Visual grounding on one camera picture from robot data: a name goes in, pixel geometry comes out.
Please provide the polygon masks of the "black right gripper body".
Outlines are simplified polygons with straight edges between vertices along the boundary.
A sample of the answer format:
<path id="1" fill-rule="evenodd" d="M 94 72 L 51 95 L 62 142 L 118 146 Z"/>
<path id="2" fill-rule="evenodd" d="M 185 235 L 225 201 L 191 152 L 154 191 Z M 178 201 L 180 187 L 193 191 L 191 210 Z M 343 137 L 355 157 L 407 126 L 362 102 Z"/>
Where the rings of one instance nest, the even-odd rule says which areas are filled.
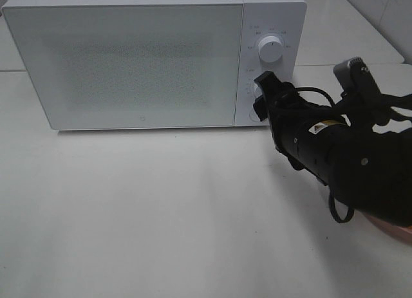
<path id="1" fill-rule="evenodd" d="M 261 96 L 254 101 L 254 111 L 260 120 L 268 120 L 276 150 L 285 156 L 321 156 L 322 138 L 309 132 L 321 121 L 316 113 L 322 106 L 310 102 L 301 93 L 322 95 L 315 87 L 295 87 L 279 80 L 271 71 L 265 71 L 254 83 Z"/>

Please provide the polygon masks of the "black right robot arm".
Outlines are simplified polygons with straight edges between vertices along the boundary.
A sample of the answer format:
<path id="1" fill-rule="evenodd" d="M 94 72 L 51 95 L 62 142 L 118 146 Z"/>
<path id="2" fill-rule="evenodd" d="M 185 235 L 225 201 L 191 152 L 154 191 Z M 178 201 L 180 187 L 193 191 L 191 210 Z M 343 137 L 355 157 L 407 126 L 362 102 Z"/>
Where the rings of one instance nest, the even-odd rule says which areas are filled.
<path id="1" fill-rule="evenodd" d="M 376 133 L 347 123 L 338 105 L 305 100 L 290 82 L 266 71 L 255 79 L 261 95 L 254 111 L 268 120 L 276 150 L 297 171 L 306 170 L 329 189 L 328 205 L 339 223 L 361 211 L 398 227 L 411 226 L 411 130 Z"/>

